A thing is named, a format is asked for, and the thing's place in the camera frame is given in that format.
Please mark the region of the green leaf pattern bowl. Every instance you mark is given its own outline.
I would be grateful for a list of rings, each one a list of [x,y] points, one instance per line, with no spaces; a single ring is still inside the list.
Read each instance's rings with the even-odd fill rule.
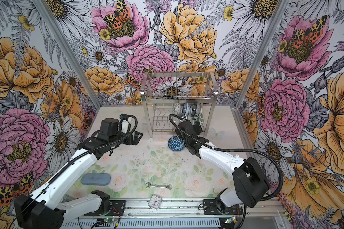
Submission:
[[[195,115],[195,125],[199,125],[201,129],[204,131],[204,118],[202,114]]]

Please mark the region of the blue geometric pattern bowl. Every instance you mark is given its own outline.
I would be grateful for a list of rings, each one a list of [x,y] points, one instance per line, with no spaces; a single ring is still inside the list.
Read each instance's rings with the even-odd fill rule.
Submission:
[[[184,140],[180,139],[178,136],[172,136],[168,140],[168,148],[174,152],[180,152],[185,148]]]

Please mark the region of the blue floral bowl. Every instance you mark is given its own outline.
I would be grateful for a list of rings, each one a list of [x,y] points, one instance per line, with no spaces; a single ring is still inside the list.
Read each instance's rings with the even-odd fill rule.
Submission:
[[[182,113],[186,114],[186,115],[191,115],[193,112],[193,105],[190,103],[185,103],[183,104],[182,107]]]

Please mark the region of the dark grey patterned bowl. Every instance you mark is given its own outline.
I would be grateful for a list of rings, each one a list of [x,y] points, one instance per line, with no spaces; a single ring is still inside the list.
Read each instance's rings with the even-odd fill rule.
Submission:
[[[192,111],[192,115],[198,115],[202,113],[202,106],[201,104],[193,104],[193,111]]]

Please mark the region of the pale green patterned bowl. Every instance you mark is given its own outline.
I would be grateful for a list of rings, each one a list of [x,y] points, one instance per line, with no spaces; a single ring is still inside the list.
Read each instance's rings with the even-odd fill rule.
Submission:
[[[173,105],[173,112],[174,112],[174,114],[179,115],[182,112],[182,110],[183,110],[183,105],[182,104],[177,103],[177,104]]]

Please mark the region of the pink striped bowl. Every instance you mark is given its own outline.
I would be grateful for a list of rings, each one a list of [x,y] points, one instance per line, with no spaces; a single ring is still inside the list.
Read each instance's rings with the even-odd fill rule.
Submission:
[[[196,118],[194,116],[189,116],[189,121],[191,122],[192,125],[196,124]]]

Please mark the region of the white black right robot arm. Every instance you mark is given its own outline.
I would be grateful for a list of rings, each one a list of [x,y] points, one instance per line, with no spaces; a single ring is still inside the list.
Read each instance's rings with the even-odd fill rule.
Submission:
[[[216,197],[220,213],[224,214],[236,205],[253,208],[269,190],[269,183],[255,158],[243,159],[239,155],[215,150],[214,144],[200,137],[199,128],[193,126],[189,120],[179,123],[175,132],[184,140],[185,147],[192,155],[209,161],[232,175],[234,187],[223,189]]]

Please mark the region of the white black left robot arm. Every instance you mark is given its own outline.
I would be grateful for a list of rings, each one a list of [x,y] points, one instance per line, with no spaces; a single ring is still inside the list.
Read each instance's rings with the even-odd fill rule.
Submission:
[[[110,196],[96,190],[66,203],[64,195],[89,167],[122,144],[136,146],[143,134],[136,130],[138,120],[130,114],[106,118],[100,129],[80,143],[71,159],[32,194],[14,201],[18,226],[22,229],[59,229],[64,223],[88,213],[107,214]]]

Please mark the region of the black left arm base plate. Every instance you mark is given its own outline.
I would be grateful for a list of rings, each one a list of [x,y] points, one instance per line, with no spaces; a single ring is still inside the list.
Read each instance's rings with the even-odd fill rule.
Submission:
[[[105,216],[123,216],[126,208],[125,200],[110,200],[106,204]]]

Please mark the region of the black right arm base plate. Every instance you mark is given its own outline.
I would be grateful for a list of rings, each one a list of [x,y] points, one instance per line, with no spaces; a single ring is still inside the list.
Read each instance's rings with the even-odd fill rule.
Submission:
[[[204,215],[242,215],[243,208],[240,205],[233,207],[225,207],[223,204],[217,203],[216,199],[203,199],[202,210]]]

